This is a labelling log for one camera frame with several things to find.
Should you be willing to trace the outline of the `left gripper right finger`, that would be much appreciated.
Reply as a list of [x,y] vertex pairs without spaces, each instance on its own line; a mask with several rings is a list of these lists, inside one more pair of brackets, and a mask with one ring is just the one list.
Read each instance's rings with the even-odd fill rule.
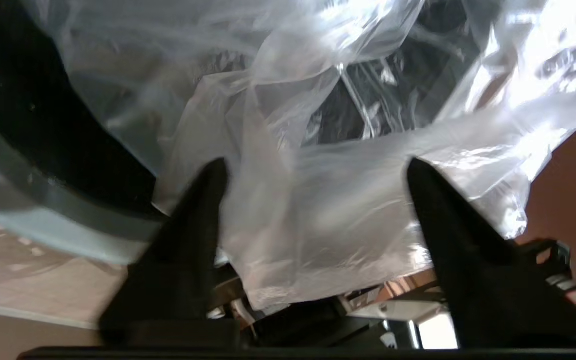
[[422,159],[409,162],[406,178],[459,346],[576,349],[570,248],[505,239]]

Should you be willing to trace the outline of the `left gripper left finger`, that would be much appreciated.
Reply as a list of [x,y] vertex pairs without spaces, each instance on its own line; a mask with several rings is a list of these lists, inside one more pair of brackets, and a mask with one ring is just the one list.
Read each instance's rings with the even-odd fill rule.
[[237,346],[235,320],[207,317],[214,292],[220,205],[228,182],[222,158],[199,171],[100,315],[99,335],[105,346]]

